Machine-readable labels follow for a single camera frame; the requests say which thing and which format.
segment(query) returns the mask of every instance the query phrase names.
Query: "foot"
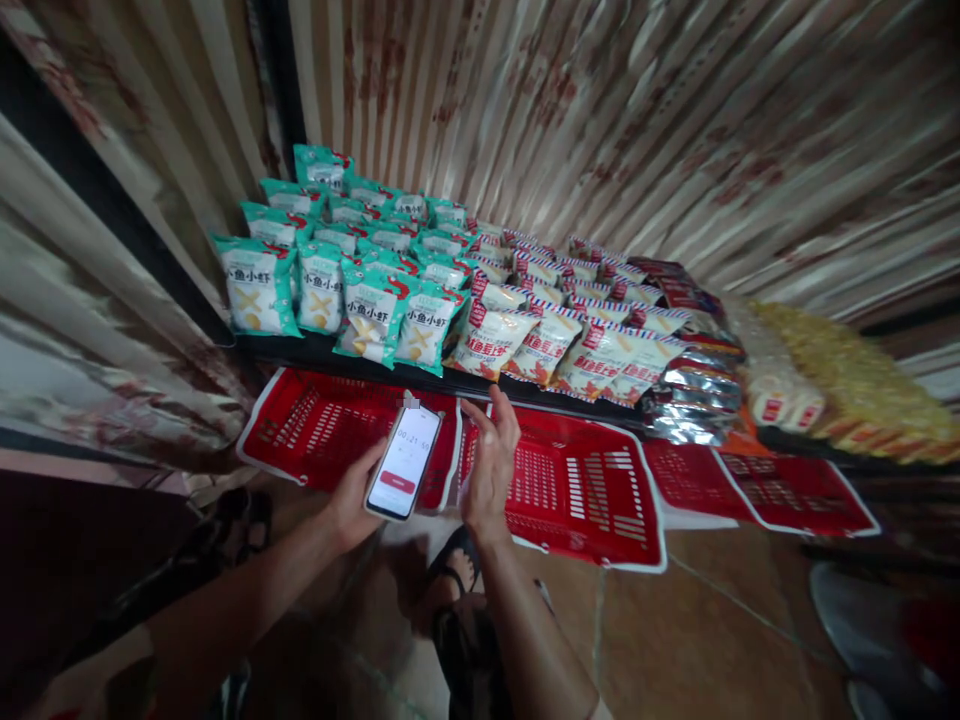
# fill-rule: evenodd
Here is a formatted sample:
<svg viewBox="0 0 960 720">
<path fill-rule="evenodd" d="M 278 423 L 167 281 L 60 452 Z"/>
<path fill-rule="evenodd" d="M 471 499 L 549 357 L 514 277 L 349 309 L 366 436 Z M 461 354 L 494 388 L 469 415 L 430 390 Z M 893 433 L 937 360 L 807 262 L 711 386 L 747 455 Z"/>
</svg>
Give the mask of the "foot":
<svg viewBox="0 0 960 720">
<path fill-rule="evenodd" d="M 463 587 L 469 592 L 476 578 L 470 557 L 457 548 L 447 557 L 447 567 L 457 573 Z M 460 586 L 457 581 L 447 574 L 438 575 L 423 594 L 413 613 L 414 629 L 420 635 L 429 636 L 433 616 L 437 610 L 453 605 L 459 599 Z"/>
</svg>

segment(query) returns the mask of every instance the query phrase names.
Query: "finger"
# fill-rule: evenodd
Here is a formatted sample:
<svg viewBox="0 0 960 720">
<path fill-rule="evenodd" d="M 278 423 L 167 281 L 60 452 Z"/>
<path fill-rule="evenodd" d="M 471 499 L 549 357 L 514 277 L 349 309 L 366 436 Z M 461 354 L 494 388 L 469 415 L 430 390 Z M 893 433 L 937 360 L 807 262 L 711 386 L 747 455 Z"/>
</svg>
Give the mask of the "finger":
<svg viewBox="0 0 960 720">
<path fill-rule="evenodd" d="M 358 460 L 354 461 L 347 472 L 357 472 L 365 475 L 372 470 L 373 466 L 377 464 L 377 461 L 382 458 L 383 454 L 387 451 L 388 440 L 389 438 L 382 437 L 376 444 L 367 448 L 366 452 L 364 452 Z"/>
<path fill-rule="evenodd" d="M 516 446 L 520 441 L 520 423 L 517 420 L 517 414 L 513 411 L 510 398 L 498 385 L 491 385 L 490 399 L 497 413 L 497 428 L 500 430 L 500 436 L 512 446 Z"/>
</svg>

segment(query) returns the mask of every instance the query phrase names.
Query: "patterned curtain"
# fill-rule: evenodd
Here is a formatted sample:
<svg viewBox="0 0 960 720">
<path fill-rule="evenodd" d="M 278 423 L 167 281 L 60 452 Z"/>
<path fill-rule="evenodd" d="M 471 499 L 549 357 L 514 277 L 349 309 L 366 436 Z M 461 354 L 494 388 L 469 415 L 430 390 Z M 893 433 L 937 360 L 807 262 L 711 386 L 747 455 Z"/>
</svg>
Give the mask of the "patterned curtain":
<svg viewBox="0 0 960 720">
<path fill-rule="evenodd" d="M 261 37 L 270 18 L 256 12 L 269 6 L 0 0 L 0 24 L 223 317 L 206 234 L 242 232 L 237 203 L 259 197 L 261 177 L 288 174 Z M 718 290 L 855 326 L 943 288 L 956 296 L 960 87 L 950 3 L 287 7 L 290 34 L 280 42 L 296 68 L 273 79 L 299 89 L 305 139 L 353 155 L 362 174 L 466 202 L 479 219 L 550 244 L 575 233 L 679 260 Z M 23 166 L 56 185 L 10 128 L 5 138 Z M 17 184 L 13 173 L 0 168 L 5 185 Z M 35 217 L 41 196 L 26 192 L 3 195 L 4 241 L 18 263 L 42 257 L 60 269 L 48 274 L 50 293 L 0 289 L 0 329 L 46 363 L 28 366 L 64 385 L 82 376 L 91 389 L 44 404 L 35 386 L 5 378 L 4 422 L 101 447 L 128 443 L 139 457 L 164 455 L 162 443 L 187 435 L 194 457 L 227 446 L 251 398 L 226 357 L 76 198 L 68 222 L 66 212 Z M 96 233 L 98 252 L 80 228 Z M 114 265 L 101 261 L 122 267 L 108 274 Z M 67 305 L 69 326 L 55 312 Z M 956 342 L 958 327 L 944 342 Z M 116 419 L 96 436 L 96 418 L 120 418 L 131 404 L 142 422 Z"/>
</svg>

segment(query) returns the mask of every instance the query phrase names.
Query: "floor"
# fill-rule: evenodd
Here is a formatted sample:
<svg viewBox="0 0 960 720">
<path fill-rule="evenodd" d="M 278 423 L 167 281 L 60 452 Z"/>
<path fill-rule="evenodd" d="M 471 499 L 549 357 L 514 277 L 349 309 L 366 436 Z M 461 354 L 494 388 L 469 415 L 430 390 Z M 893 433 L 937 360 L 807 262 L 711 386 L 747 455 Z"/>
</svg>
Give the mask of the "floor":
<svg viewBox="0 0 960 720">
<path fill-rule="evenodd" d="M 260 487 L 274 495 L 275 536 L 323 502 L 283 481 Z M 446 718 L 433 646 L 403 609 L 419 592 L 408 579 L 457 525 L 388 525 L 321 575 L 254 653 L 251 717 Z M 667 545 L 663 575 L 517 548 L 614 717 L 852 717 L 796 540 L 749 526 L 671 532 Z"/>
</svg>

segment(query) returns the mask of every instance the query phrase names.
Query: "person's leg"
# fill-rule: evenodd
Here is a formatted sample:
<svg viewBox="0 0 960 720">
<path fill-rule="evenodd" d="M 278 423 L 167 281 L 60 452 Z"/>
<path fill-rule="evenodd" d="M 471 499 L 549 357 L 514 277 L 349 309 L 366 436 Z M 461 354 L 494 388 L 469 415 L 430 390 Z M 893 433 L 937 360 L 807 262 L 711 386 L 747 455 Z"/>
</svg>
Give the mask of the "person's leg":
<svg viewBox="0 0 960 720">
<path fill-rule="evenodd" d="M 461 548 L 447 554 L 445 570 L 427 588 L 414 615 L 417 629 L 429 632 L 450 688 L 450 717 L 511 718 L 500 649 L 486 598 L 473 587 L 473 563 Z"/>
</svg>

